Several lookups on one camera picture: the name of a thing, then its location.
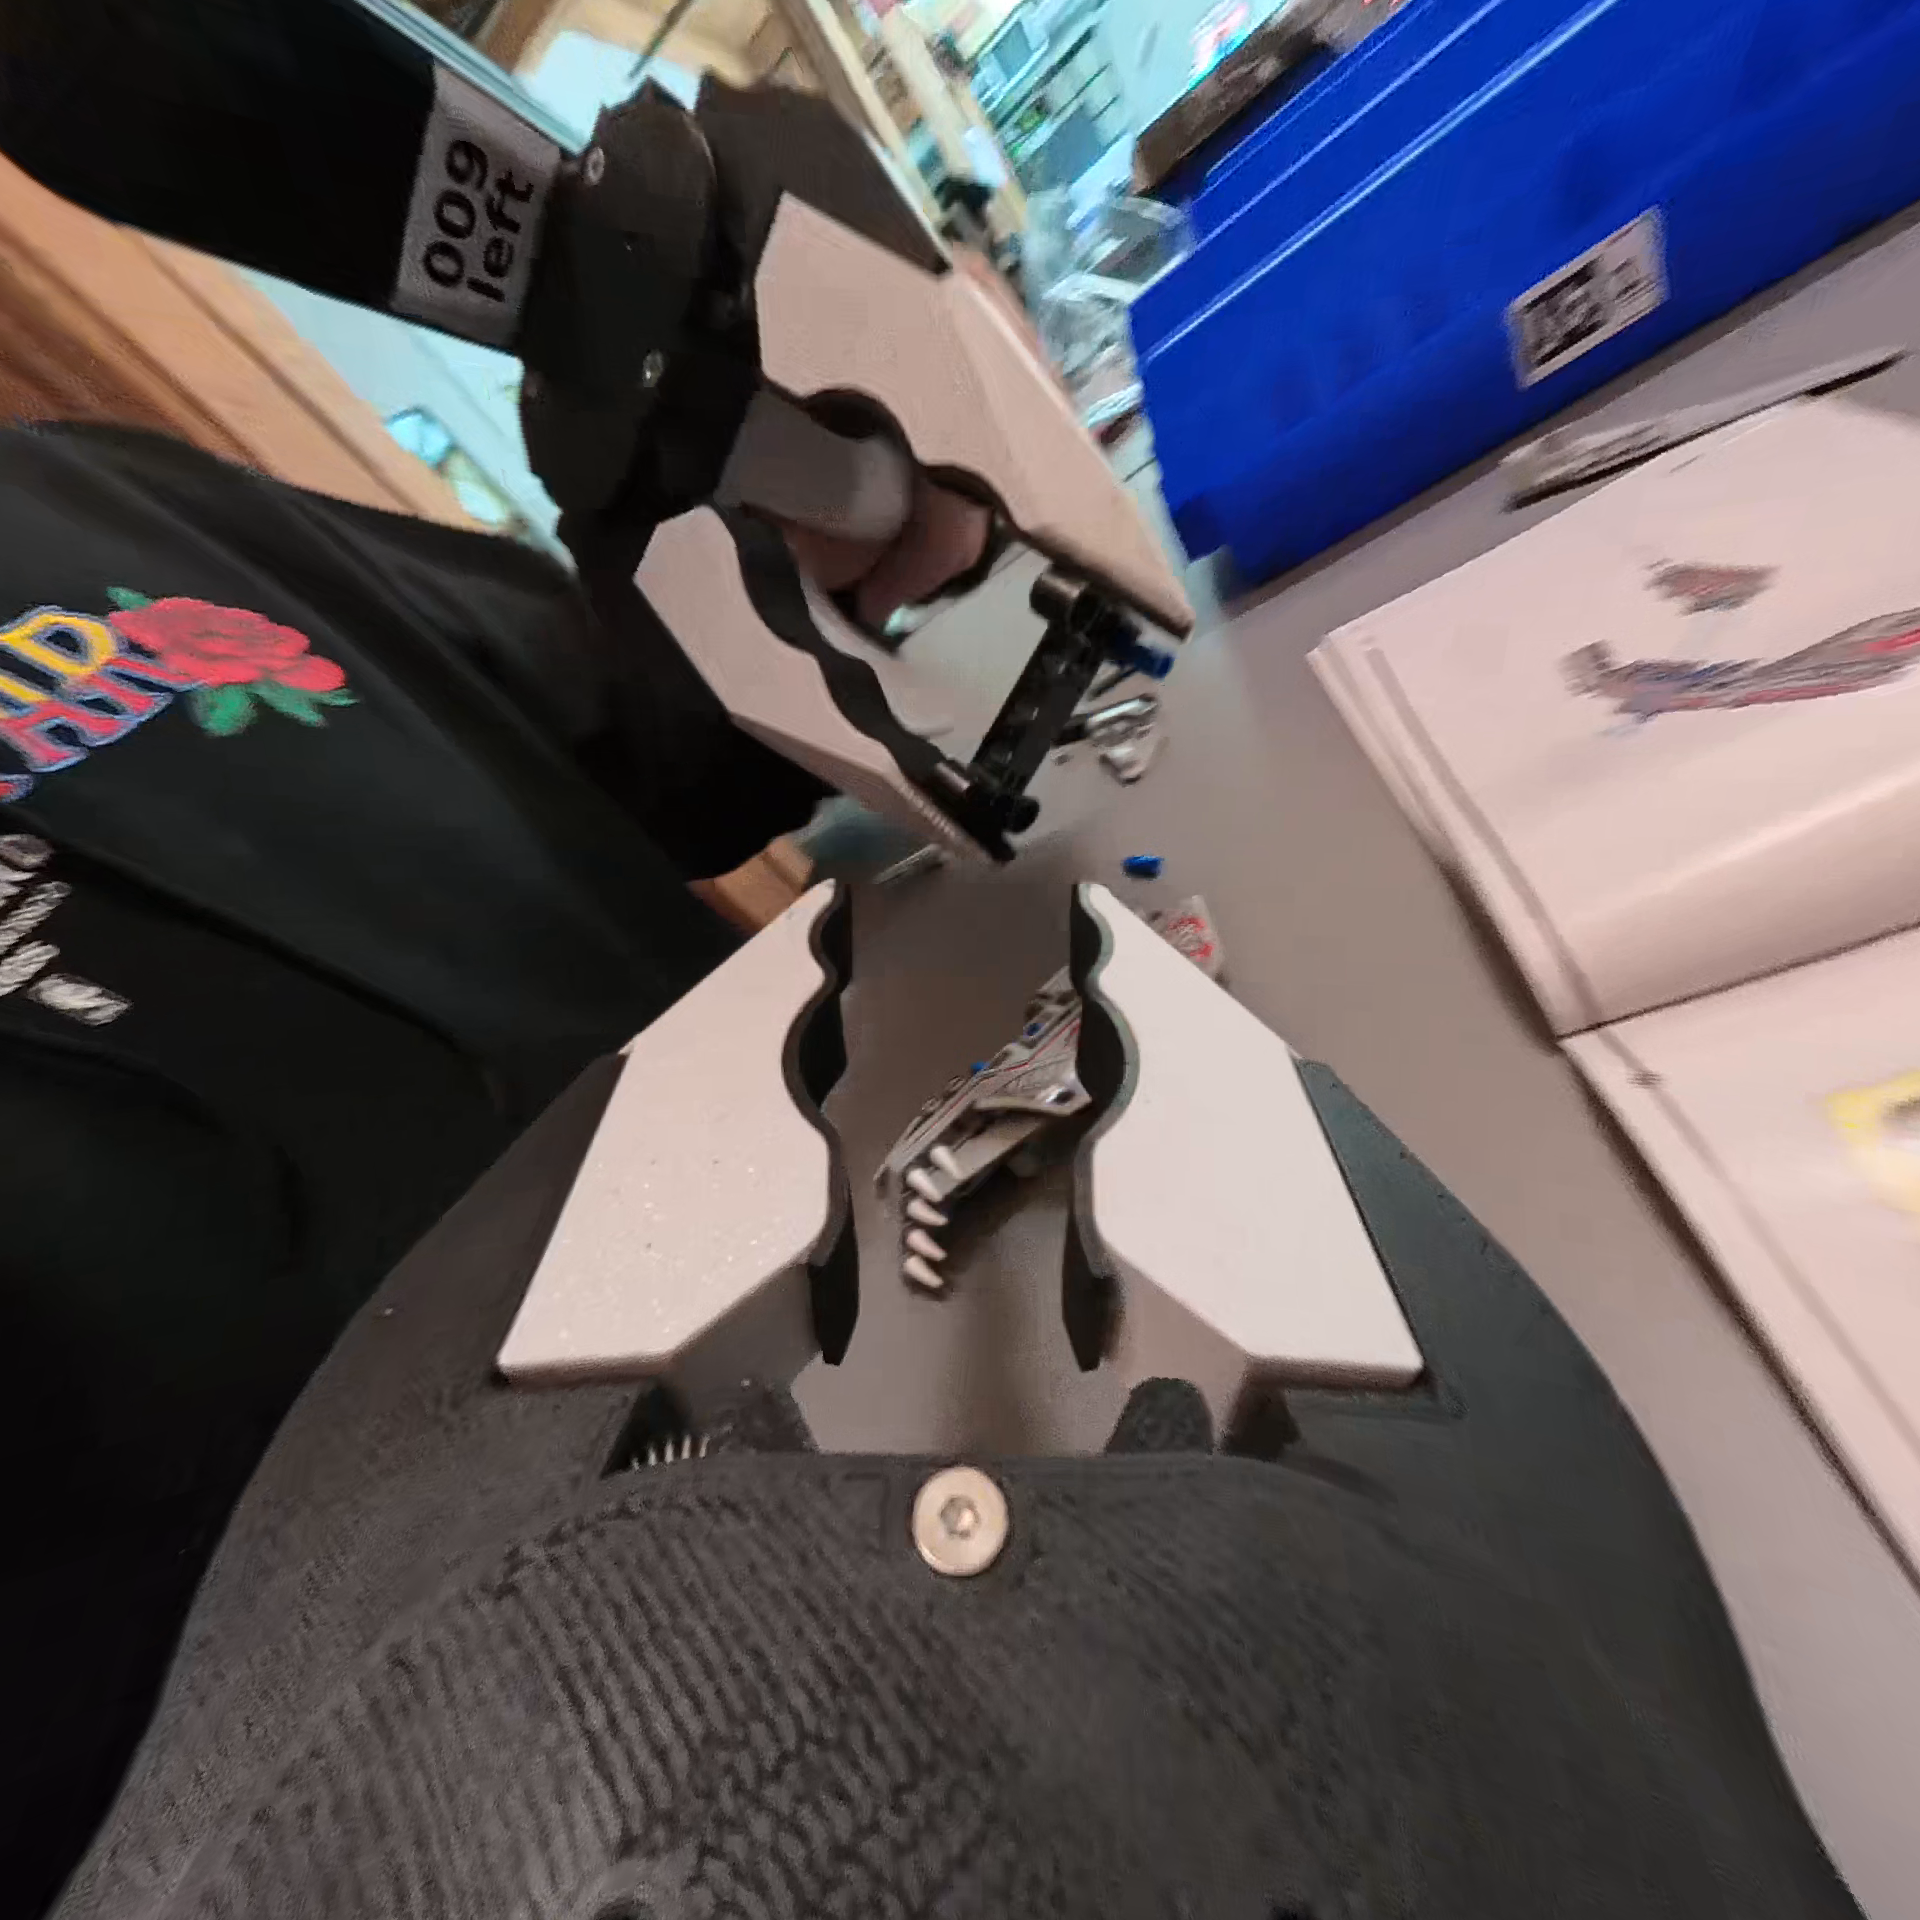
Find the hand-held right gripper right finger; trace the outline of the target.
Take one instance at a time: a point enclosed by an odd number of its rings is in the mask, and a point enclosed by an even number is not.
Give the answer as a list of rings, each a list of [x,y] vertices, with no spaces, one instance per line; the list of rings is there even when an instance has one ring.
[[[1215,1427],[1289,1387],[1415,1387],[1422,1347],[1295,1051],[1100,883],[1072,892],[1070,979],[1076,1370],[1184,1380]]]

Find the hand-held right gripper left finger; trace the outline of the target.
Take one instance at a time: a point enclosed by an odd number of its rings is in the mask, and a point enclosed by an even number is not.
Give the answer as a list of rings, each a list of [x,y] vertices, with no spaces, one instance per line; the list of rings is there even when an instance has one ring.
[[[857,1223],[824,1104],[849,979],[853,896],[824,881],[620,1051],[495,1353],[504,1386],[652,1384],[712,1410],[847,1358]]]

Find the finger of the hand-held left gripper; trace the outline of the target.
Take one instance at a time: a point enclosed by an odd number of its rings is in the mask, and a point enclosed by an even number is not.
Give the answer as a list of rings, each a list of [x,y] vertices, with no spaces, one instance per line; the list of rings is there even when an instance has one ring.
[[[769,524],[714,507],[674,516],[644,546],[634,588],[748,737],[954,858],[1014,859],[984,777],[900,718],[872,647],[807,588]]]
[[[754,504],[781,524],[884,540],[913,480],[966,495],[997,535],[1184,640],[1192,606],[1134,495],[1081,426],[1024,314],[976,257],[928,267],[781,194],[754,270],[759,372],[784,434],[847,447],[846,478],[754,455]]]

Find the silver toy car model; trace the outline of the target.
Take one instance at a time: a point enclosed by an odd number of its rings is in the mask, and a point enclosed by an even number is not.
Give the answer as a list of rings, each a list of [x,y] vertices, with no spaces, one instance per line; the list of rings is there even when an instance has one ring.
[[[900,1280],[916,1295],[945,1291],[945,1239],[962,1202],[1087,1106],[1081,1020],[1063,967],[1024,1007],[1014,1035],[954,1075],[877,1166],[877,1195],[898,1225]]]

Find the black toy beam with pins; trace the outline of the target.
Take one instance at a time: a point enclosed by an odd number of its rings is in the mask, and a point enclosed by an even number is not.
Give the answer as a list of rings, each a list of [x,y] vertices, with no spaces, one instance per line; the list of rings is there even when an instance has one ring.
[[[1012,863],[1014,840],[1039,816],[1028,794],[1048,754],[1085,737],[1096,694],[1129,680],[1164,682],[1174,640],[1146,639],[1142,623],[1103,590],[1053,568],[1030,585],[1041,635],[1021,666],[972,760],[938,756],[922,790],[972,849]]]

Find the pale desk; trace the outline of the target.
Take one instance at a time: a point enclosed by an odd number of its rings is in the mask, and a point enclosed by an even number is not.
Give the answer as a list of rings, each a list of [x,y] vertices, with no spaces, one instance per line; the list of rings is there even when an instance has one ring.
[[[847,1075],[831,1116],[854,1177],[860,1319],[797,1400],[840,1451],[1066,1451],[1121,1392],[1078,1377],[1053,1322],[1061,1183],[976,1217],[962,1271],[922,1300],[894,1270],[872,1170],[950,1072],[984,1059],[1066,958],[1070,889],[1124,892],[1124,858],[1215,915],[1237,996],[1325,1063],[1546,1291],[1632,1410],[1687,1510],[1804,1806],[1869,1916],[1914,1916],[1914,1587],[1502,972],[1306,666],[1330,632],[1498,545],[1477,464],[1367,535],[1226,602],[1165,691],[1165,748],[1136,787],[1087,760],[1041,783],[1008,868],[854,894]]]

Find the person's left hand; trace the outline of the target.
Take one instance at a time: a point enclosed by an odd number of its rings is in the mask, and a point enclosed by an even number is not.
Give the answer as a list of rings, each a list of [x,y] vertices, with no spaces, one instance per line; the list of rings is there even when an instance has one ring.
[[[992,507],[926,475],[913,480],[900,531],[884,540],[797,524],[781,531],[799,572],[868,635],[881,635],[902,609],[966,590],[989,568],[999,540]]]

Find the small silver toy pieces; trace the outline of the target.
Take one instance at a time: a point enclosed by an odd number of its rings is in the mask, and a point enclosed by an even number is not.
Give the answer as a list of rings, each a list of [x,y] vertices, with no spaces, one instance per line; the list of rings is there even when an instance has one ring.
[[[1076,711],[1053,743],[1053,760],[1092,754],[1117,784],[1137,784],[1160,756],[1160,698],[1137,694]]]

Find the blue storage bin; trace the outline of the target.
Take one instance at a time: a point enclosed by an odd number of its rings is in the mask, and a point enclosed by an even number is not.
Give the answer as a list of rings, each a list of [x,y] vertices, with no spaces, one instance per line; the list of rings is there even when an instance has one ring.
[[[1914,2],[1408,6],[1134,306],[1173,532],[1292,569],[1914,194]]]

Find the person's black printed sweatshirt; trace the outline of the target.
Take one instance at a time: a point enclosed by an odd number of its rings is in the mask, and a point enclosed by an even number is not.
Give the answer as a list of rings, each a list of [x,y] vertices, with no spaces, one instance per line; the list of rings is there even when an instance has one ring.
[[[520,545],[5,430],[5,1916],[336,1337],[818,787]]]

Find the open instruction booklet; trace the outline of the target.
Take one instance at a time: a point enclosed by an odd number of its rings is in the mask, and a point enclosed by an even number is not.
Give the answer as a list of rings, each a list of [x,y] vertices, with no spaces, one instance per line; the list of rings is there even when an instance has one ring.
[[[1914,422],[1726,426],[1310,666],[1914,1570]]]

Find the grey toy beam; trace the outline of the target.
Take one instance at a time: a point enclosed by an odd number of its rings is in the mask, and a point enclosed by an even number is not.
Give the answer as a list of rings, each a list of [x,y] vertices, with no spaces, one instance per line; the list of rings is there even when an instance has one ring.
[[[1593,432],[1554,428],[1498,463],[1503,506],[1517,512],[1550,497],[1604,482],[1695,438],[1697,428],[1687,428],[1673,416]]]

